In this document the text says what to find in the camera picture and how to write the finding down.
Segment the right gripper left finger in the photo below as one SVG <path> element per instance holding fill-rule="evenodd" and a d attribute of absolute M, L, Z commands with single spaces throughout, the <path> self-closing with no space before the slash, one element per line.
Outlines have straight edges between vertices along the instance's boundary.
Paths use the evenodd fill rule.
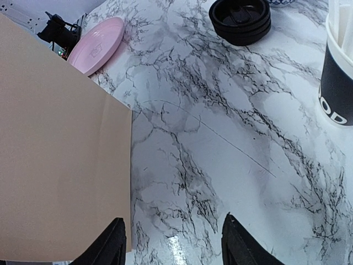
<path fill-rule="evenodd" d="M 97 239 L 70 264 L 124 265 L 126 229 L 123 218 L 115 218 Z"/>

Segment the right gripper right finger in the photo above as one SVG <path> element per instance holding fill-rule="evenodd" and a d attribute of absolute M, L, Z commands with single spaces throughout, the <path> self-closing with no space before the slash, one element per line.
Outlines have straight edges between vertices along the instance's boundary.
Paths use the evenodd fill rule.
<path fill-rule="evenodd" d="M 230 213 L 223 223 L 221 245 L 224 265 L 283 265 Z"/>

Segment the brown paper bag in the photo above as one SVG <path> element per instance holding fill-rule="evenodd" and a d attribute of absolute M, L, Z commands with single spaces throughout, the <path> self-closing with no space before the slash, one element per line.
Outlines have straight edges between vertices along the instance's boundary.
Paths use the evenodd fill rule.
<path fill-rule="evenodd" d="M 1 259 L 72 261 L 115 218 L 131 240 L 132 113 L 1 16 Z"/>

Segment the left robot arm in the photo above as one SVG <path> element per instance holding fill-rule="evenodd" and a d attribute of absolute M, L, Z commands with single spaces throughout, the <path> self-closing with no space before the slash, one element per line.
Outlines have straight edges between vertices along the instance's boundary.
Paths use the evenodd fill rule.
<path fill-rule="evenodd" d="M 44 28 L 49 14 L 57 14 L 64 21 L 72 23 L 102 3 L 101 0 L 1 1 L 1 14 L 33 33 L 37 33 Z"/>

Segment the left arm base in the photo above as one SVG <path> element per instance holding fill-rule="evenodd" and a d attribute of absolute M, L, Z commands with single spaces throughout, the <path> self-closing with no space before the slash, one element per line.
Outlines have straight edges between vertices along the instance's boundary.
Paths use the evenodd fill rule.
<path fill-rule="evenodd" d="M 45 12 L 49 17 L 44 29 L 37 36 L 47 43 L 57 44 L 68 55 L 81 38 L 82 27 L 80 24 L 70 24 L 57 14 Z"/>

